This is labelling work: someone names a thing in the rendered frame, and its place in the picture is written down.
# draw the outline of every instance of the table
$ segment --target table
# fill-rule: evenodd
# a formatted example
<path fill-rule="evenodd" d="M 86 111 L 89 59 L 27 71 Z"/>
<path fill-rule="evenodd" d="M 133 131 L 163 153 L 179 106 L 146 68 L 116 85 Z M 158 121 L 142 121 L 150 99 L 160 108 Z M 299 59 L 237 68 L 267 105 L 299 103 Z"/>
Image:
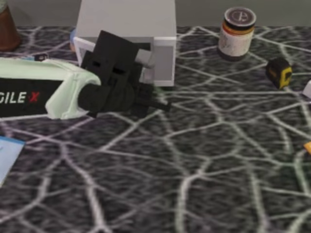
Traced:
<path fill-rule="evenodd" d="M 96 42 L 100 30 L 133 43 L 149 44 L 155 66 L 144 81 L 174 85 L 176 19 L 174 0 L 82 0 L 76 38 Z M 79 64 L 87 46 L 76 42 Z"/>

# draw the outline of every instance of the light blue paper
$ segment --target light blue paper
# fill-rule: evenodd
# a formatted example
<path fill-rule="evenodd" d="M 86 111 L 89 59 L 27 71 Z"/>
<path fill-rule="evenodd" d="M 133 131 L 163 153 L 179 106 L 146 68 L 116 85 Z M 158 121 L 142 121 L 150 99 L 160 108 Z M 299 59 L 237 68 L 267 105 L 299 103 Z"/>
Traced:
<path fill-rule="evenodd" d="M 0 187 L 24 146 L 23 141 L 0 136 Z"/>

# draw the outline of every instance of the orange stripe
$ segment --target orange stripe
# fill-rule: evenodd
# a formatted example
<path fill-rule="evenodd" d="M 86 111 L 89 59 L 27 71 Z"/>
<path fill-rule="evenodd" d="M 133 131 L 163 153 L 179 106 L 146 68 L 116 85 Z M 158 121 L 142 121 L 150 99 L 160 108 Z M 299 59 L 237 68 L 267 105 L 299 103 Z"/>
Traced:
<path fill-rule="evenodd" d="M 223 23 L 223 30 L 225 30 L 228 34 L 230 35 L 245 35 L 245 34 L 249 34 L 254 30 L 255 27 L 252 27 L 248 30 L 245 31 L 237 31 L 234 29 L 229 28 L 225 23 Z"/>

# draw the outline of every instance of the marble tabletop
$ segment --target marble tabletop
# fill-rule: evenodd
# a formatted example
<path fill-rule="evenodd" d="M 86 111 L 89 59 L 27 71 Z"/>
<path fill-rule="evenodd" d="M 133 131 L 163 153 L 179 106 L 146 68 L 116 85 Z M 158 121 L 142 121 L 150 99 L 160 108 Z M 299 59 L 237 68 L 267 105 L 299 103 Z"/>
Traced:
<path fill-rule="evenodd" d="M 76 63 L 72 28 L 19 28 L 22 56 Z M 218 28 L 178 28 L 169 114 L 137 120 L 29 119 L 0 123 L 27 141 L 0 189 L 1 233 L 309 233 L 311 28 L 262 27 L 247 58 L 221 60 Z M 290 88 L 264 75 L 293 65 Z"/>

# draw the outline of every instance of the red letter x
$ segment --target red letter x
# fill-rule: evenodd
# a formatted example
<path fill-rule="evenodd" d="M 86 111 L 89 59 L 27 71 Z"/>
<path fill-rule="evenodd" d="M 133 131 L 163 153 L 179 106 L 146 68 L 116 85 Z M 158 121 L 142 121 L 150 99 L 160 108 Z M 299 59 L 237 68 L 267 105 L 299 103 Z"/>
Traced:
<path fill-rule="evenodd" d="M 39 96 L 40 92 L 32 92 L 31 93 L 31 97 L 29 96 L 29 102 L 37 102 L 38 101 L 38 96 Z"/>

